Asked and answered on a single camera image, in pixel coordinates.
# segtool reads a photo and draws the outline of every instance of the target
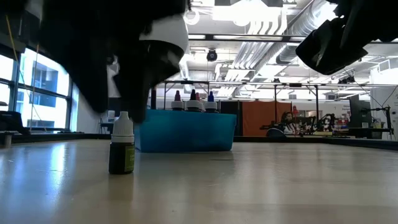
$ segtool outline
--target white bottle cap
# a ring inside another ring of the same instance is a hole
[[[133,123],[127,111],[120,111],[119,118],[113,123],[112,142],[134,142]]]

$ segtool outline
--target blue container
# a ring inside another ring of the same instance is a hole
[[[233,114],[147,110],[134,139],[142,152],[229,151],[235,125]]]

